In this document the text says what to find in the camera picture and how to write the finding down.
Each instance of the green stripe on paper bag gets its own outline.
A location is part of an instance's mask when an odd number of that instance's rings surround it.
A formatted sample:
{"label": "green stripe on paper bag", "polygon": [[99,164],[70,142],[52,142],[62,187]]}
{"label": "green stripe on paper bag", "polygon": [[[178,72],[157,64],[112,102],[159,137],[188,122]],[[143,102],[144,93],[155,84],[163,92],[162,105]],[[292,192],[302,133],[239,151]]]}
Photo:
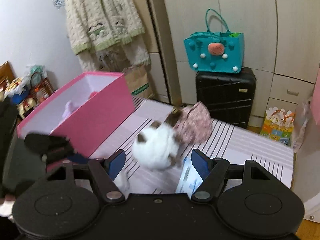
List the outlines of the green stripe on paper bag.
{"label": "green stripe on paper bag", "polygon": [[142,87],[138,88],[137,90],[133,91],[131,94],[136,96],[140,94],[142,91],[146,90],[149,87],[149,83],[143,85]]}

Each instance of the teal bag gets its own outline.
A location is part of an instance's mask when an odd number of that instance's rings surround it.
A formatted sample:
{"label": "teal bag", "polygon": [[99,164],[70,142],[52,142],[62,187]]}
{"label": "teal bag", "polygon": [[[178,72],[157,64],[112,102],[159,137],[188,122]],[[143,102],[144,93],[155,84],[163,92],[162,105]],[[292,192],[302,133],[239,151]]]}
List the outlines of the teal bag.
{"label": "teal bag", "polygon": [[[225,25],[225,33],[210,32],[207,16],[214,11]],[[195,71],[239,73],[244,56],[243,33],[232,33],[220,14],[208,9],[205,14],[206,32],[195,32],[184,40],[190,68]]]}

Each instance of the wooden floor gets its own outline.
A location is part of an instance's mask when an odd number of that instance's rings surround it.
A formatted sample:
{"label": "wooden floor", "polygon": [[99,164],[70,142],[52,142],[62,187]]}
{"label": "wooden floor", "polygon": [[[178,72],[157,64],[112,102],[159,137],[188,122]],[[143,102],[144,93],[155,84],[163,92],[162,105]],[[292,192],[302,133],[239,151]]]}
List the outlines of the wooden floor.
{"label": "wooden floor", "polygon": [[[248,126],[247,129],[255,133],[260,133],[261,130],[260,127],[252,126]],[[301,240],[320,240],[320,224],[304,219],[296,235]]]}

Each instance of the drawer handle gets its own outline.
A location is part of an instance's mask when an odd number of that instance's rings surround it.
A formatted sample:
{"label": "drawer handle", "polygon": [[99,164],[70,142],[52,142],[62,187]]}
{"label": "drawer handle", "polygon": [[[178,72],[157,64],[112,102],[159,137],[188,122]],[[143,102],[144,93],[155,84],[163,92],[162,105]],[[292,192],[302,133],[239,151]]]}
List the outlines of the drawer handle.
{"label": "drawer handle", "polygon": [[287,90],[287,94],[288,95],[293,95],[293,96],[298,96],[299,95],[299,92],[294,92],[294,91],[290,91],[290,90]]}

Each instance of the pink storage box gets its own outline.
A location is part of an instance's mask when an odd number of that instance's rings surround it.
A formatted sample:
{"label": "pink storage box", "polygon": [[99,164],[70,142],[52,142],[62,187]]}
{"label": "pink storage box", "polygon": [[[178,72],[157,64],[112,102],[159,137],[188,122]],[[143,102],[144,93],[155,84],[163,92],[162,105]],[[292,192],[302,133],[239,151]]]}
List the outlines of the pink storage box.
{"label": "pink storage box", "polygon": [[[92,92],[97,93],[89,99]],[[59,125],[70,100],[79,108]],[[69,137],[71,145],[89,157],[133,111],[122,73],[85,72],[40,104],[17,131],[22,139],[30,132]]]}
{"label": "pink storage box", "polygon": [[313,119],[315,120],[316,124],[320,124],[320,75],[319,73],[320,71],[318,71],[315,90],[313,92],[311,105],[310,105]]}

